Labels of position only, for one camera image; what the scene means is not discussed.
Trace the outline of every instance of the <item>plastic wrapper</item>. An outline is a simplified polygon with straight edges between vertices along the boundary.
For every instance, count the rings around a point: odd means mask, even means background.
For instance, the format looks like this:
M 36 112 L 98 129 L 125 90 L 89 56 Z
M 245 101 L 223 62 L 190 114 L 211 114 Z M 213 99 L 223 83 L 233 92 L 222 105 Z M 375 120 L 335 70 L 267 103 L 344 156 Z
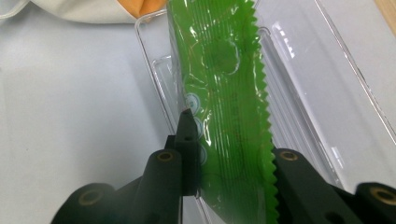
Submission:
M 303 153 L 328 183 L 351 193 L 361 182 L 394 187 L 395 128 L 320 1 L 261 0 L 256 10 L 274 145 Z M 141 18 L 136 31 L 173 134 L 184 102 L 175 91 L 167 14 Z M 183 209 L 184 223 L 223 223 L 193 199 Z
M 171 0 L 168 10 L 178 108 L 191 109 L 200 135 L 201 196 L 226 223 L 276 223 L 253 2 Z

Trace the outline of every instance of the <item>green liquid pouch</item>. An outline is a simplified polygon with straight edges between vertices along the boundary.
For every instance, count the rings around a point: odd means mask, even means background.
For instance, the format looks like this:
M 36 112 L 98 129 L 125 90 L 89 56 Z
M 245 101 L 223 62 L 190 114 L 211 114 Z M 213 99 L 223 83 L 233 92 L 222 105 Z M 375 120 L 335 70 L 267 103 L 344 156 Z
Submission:
M 173 69 L 200 134 L 201 196 L 226 223 L 276 223 L 274 148 L 250 0 L 169 0 Z

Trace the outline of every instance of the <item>clear plastic tray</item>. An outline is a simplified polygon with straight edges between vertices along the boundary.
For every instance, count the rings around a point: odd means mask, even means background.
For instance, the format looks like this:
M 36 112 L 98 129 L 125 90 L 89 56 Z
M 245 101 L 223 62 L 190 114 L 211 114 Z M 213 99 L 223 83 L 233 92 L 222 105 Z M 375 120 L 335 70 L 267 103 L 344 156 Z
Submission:
M 394 131 L 319 0 L 261 0 L 256 8 L 276 146 L 302 152 L 326 181 L 350 192 L 361 182 L 395 187 Z M 177 79 L 166 11 L 135 27 L 174 133 Z

